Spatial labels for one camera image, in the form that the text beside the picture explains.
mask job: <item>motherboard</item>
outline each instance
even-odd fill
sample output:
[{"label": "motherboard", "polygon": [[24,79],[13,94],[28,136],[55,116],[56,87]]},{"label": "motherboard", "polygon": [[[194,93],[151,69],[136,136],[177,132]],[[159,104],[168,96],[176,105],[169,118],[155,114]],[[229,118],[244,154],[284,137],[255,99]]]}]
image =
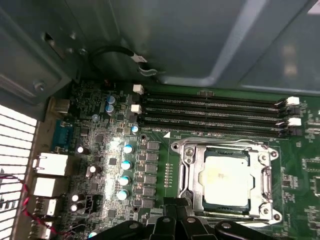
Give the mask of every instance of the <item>motherboard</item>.
[{"label": "motherboard", "polygon": [[[51,146],[79,159],[58,228],[87,239],[127,220],[147,224],[164,197],[184,197],[212,226],[231,218],[279,239],[320,239],[319,134],[316,97],[83,80]],[[201,158],[202,204],[184,180]]]}]

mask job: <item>capacitor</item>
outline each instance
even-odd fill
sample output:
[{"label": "capacitor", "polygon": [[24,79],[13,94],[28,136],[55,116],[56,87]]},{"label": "capacitor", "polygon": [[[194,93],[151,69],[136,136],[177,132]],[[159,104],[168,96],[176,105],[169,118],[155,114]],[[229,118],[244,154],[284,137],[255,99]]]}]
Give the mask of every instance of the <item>capacitor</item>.
[{"label": "capacitor", "polygon": [[132,168],[132,163],[130,161],[123,161],[121,163],[121,168],[123,170],[130,170]]},{"label": "capacitor", "polygon": [[100,116],[98,114],[93,114],[91,119],[92,119],[92,121],[96,122],[96,121],[99,121]]},{"label": "capacitor", "polygon": [[107,106],[105,106],[105,111],[110,116],[112,116],[116,113],[115,107],[112,106],[111,104],[108,104]]},{"label": "capacitor", "polygon": [[109,96],[107,96],[106,97],[106,102],[108,103],[108,104],[112,104],[112,105],[116,105],[116,98],[114,97],[114,96],[112,96],[112,95],[109,95]]},{"label": "capacitor", "polygon": [[83,209],[84,207],[85,207],[85,205],[82,202],[79,201],[79,202],[77,202],[75,204],[72,204],[71,207],[70,207],[70,210],[72,212],[76,212],[76,211],[78,211],[80,209]]},{"label": "capacitor", "polygon": [[84,154],[84,155],[89,155],[90,154],[90,150],[84,146],[79,146],[76,151],[79,153],[79,154]]},{"label": "capacitor", "polygon": [[92,237],[94,237],[94,236],[96,236],[96,235],[98,235],[98,233],[95,232],[95,231],[92,231],[92,232],[89,233],[88,239],[89,239],[89,238],[92,238]]},{"label": "capacitor", "polygon": [[131,179],[130,179],[130,177],[128,177],[128,176],[122,176],[122,177],[119,178],[119,184],[120,184],[121,186],[126,186],[126,185],[128,185],[130,182],[131,182]]},{"label": "capacitor", "polygon": [[90,173],[92,174],[99,174],[101,173],[101,171],[102,171],[102,168],[98,165],[93,165],[90,167]]},{"label": "capacitor", "polygon": [[85,200],[86,196],[83,193],[78,193],[72,196],[72,202],[78,202]]},{"label": "capacitor", "polygon": [[116,194],[120,201],[126,200],[129,197],[129,192],[127,190],[121,190]]},{"label": "capacitor", "polygon": [[139,127],[138,126],[132,126],[131,127],[131,132],[133,135],[137,135],[139,132]]},{"label": "capacitor", "polygon": [[127,144],[127,145],[125,145],[124,147],[123,147],[123,152],[125,153],[125,154],[132,154],[133,152],[134,152],[134,147],[133,146],[131,146],[130,144]]}]

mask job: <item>cpu socket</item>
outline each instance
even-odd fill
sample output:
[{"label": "cpu socket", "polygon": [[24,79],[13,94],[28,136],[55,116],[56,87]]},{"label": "cpu socket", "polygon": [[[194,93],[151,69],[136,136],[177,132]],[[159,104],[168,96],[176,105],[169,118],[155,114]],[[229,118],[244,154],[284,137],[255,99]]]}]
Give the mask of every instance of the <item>cpu socket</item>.
[{"label": "cpu socket", "polygon": [[180,198],[209,221],[233,220],[249,227],[282,221],[273,209],[271,161],[278,151],[249,139],[189,137],[171,144],[180,154]]}]

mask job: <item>red wire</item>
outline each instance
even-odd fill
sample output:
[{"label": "red wire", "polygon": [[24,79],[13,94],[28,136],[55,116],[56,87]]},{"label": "red wire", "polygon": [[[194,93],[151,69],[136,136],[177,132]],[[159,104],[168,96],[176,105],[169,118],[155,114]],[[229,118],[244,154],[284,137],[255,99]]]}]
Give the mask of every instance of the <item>red wire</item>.
[{"label": "red wire", "polygon": [[32,220],[34,220],[35,222],[37,222],[39,225],[43,225],[45,226],[47,229],[50,229],[51,232],[53,232],[54,234],[57,235],[67,235],[69,236],[71,234],[71,232],[67,232],[67,231],[57,231],[53,226],[49,226],[48,224],[46,224],[41,218],[31,214],[28,210],[27,210],[27,205],[28,202],[30,200],[29,197],[29,187],[27,186],[27,184],[25,184],[24,181],[20,180],[18,177],[14,176],[14,175],[0,175],[0,179],[16,179],[18,180],[21,184],[22,184],[22,189],[23,191],[26,192],[26,197],[23,200],[23,204],[22,204],[22,212],[24,213],[24,215],[30,217]]}]

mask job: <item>solid capacitor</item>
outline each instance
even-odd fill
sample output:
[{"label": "solid capacitor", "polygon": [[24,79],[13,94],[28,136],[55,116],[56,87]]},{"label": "solid capacitor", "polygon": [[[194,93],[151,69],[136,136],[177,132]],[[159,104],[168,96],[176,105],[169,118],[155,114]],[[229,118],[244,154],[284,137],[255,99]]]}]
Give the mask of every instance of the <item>solid capacitor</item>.
[{"label": "solid capacitor", "polygon": [[121,186],[126,186],[126,185],[128,185],[130,182],[131,182],[131,179],[130,179],[130,177],[128,177],[128,176],[122,176],[122,177],[119,178],[119,184],[120,184]]},{"label": "solid capacitor", "polygon": [[121,163],[121,168],[123,170],[130,170],[132,168],[132,163],[130,161],[123,161]]},{"label": "solid capacitor", "polygon": [[112,104],[112,105],[115,105],[116,104],[116,98],[112,95],[109,95],[106,97],[106,102],[108,104]]},{"label": "solid capacitor", "polygon": [[132,154],[133,152],[134,152],[134,147],[133,146],[131,146],[130,144],[127,144],[127,145],[125,145],[124,147],[123,147],[123,152],[125,153],[125,154]]},{"label": "solid capacitor", "polygon": [[107,106],[105,106],[105,112],[108,115],[112,116],[116,113],[116,110],[114,106],[112,106],[111,104],[108,104]]},{"label": "solid capacitor", "polygon": [[139,132],[139,127],[138,126],[132,126],[131,127],[131,132],[133,135],[137,135],[137,133]]},{"label": "solid capacitor", "polygon": [[129,197],[129,192],[127,190],[121,190],[116,194],[120,201],[126,200]]}]

